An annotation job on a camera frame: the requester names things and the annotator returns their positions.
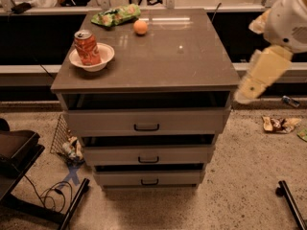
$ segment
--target drawer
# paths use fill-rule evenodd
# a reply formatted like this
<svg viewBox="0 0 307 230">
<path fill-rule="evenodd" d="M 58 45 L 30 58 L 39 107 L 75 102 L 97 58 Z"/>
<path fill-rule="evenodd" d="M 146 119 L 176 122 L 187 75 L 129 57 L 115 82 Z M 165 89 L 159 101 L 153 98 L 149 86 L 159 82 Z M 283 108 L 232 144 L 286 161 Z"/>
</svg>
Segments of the drawer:
<svg viewBox="0 0 307 230">
<path fill-rule="evenodd" d="M 99 137 L 84 148 L 87 165 L 209 163 L 210 135 Z"/>
<path fill-rule="evenodd" d="M 101 187 L 158 187 L 167 185 L 199 185 L 205 170 L 171 172 L 94 172 L 96 183 Z"/>
<path fill-rule="evenodd" d="M 63 113 L 77 136 L 222 133 L 229 108 L 87 110 Z"/>
</svg>

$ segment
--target bowl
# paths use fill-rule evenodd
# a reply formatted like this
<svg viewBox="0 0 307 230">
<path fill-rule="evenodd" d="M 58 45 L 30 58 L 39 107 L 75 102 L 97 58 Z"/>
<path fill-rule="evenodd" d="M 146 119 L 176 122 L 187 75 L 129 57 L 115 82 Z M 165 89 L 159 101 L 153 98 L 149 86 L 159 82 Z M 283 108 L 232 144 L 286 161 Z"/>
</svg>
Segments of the bowl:
<svg viewBox="0 0 307 230">
<path fill-rule="evenodd" d="M 99 64 L 83 65 L 76 49 L 73 50 L 69 55 L 70 62 L 73 65 L 80 67 L 87 72 L 97 72 L 104 69 L 107 63 L 113 59 L 115 55 L 114 49 L 105 43 L 97 43 L 97 47 L 102 60 Z"/>
</svg>

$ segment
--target chair seat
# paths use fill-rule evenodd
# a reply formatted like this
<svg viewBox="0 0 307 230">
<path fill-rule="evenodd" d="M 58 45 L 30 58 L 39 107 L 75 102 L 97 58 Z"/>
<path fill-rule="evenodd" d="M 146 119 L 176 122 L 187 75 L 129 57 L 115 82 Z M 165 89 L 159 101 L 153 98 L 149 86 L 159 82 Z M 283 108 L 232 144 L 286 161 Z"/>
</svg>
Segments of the chair seat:
<svg viewBox="0 0 307 230">
<path fill-rule="evenodd" d="M 0 173 L 17 176 L 17 169 L 30 149 L 38 143 L 39 135 L 31 130 L 0 130 Z"/>
</svg>

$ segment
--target speckled floor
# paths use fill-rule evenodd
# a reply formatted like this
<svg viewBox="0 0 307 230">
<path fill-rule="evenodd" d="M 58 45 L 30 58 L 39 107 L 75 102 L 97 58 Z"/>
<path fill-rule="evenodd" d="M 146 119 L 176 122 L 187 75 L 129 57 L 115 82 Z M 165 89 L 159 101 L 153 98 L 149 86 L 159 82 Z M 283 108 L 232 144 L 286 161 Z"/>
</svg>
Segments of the speckled floor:
<svg viewBox="0 0 307 230">
<path fill-rule="evenodd" d="M 81 182 L 90 179 L 70 223 L 73 230 L 138 229 L 295 229 L 286 199 L 277 197 L 279 180 L 286 180 L 296 204 L 307 218 L 307 143 L 296 134 L 307 127 L 307 101 L 296 109 L 279 100 L 249 106 L 234 105 L 224 133 L 219 136 L 205 178 L 198 188 L 102 190 L 82 165 Z M 27 175 L 39 193 L 62 181 L 67 166 L 50 153 L 60 108 L 58 103 L 1 103 L 0 116 L 11 129 L 32 129 L 45 151 Z M 289 134 L 263 130 L 262 116 L 297 117 L 302 121 Z M 74 193 L 80 184 L 70 180 Z M 69 198 L 69 191 L 64 193 Z M 22 179 L 15 196 L 39 205 L 34 190 Z M 55 198 L 57 208 L 61 197 Z M 0 229 L 57 229 L 57 225 L 0 207 Z"/>
</svg>

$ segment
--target black handle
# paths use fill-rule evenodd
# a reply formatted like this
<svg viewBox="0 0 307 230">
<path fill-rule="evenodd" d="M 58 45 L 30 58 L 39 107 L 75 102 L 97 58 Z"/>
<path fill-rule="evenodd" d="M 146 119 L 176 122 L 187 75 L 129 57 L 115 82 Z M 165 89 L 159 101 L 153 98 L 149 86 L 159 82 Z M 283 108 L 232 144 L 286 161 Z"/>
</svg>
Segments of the black handle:
<svg viewBox="0 0 307 230">
<path fill-rule="evenodd" d="M 152 160 L 152 161 L 151 160 L 142 160 L 141 157 L 138 157 L 138 162 L 140 164 L 155 164 L 155 163 L 159 162 L 159 160 L 160 160 L 159 156 L 157 156 L 156 159 Z"/>
<path fill-rule="evenodd" d="M 141 179 L 142 186 L 156 186 L 159 183 L 159 179 L 157 179 L 154 183 L 144 183 L 143 179 Z"/>
<path fill-rule="evenodd" d="M 134 124 L 133 127 L 135 131 L 158 131 L 160 129 L 160 124 L 156 124 L 153 128 L 140 128 L 136 124 Z"/>
</svg>

